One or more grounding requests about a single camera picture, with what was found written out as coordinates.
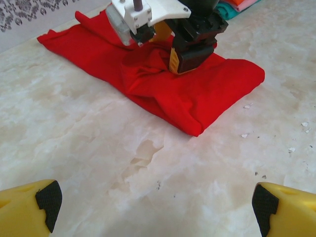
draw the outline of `yellow plastic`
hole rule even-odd
[[[169,61],[169,70],[174,74],[178,74],[179,63],[180,61],[177,52],[174,48],[172,48]]]
[[[159,23],[155,24],[154,29],[156,31],[156,35],[150,40],[150,42],[166,41],[172,33],[172,30],[164,21],[160,21]]]
[[[41,180],[0,192],[0,237],[47,237],[46,213],[35,194],[54,180]]]
[[[267,237],[316,237],[316,195],[272,183],[259,183],[279,199]]]

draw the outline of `marble table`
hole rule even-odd
[[[266,81],[199,137],[35,39],[0,54],[0,189],[58,180],[52,237],[259,237],[256,183],[316,193],[315,9],[262,0],[229,21],[216,53]]]

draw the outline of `teal cloth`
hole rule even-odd
[[[241,12],[237,12],[230,4],[226,2],[219,2],[216,7],[216,10],[219,11],[219,14],[224,18],[224,20],[228,21],[233,19]]]

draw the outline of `black gripper pad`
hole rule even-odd
[[[278,198],[261,185],[257,185],[252,197],[252,207],[261,235],[267,237],[270,230],[270,216],[277,213]]]
[[[46,213],[45,223],[49,231],[53,233],[57,216],[61,207],[62,193],[57,181],[52,182],[35,195],[40,209]]]

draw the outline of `red cloth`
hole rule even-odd
[[[192,136],[264,81],[264,71],[255,64],[215,53],[198,69],[174,75],[168,70],[171,41],[126,47],[104,11],[91,19],[76,12],[76,19],[80,24],[50,30],[38,41]]]
[[[230,4],[236,5],[236,6],[242,4],[244,1],[245,0],[226,0],[226,2],[229,2]]]

